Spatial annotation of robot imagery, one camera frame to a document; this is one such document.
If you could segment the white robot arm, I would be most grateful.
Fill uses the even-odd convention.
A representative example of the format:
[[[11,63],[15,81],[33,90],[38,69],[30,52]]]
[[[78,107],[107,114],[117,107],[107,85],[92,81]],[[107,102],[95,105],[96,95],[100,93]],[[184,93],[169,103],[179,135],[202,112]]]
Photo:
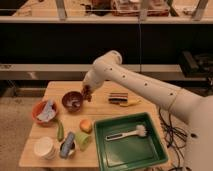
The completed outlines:
[[[184,171],[213,171],[213,95],[200,96],[184,88],[129,71],[121,66],[122,56],[111,50],[94,60],[82,83],[85,100],[105,80],[133,91],[167,110],[189,128]]]

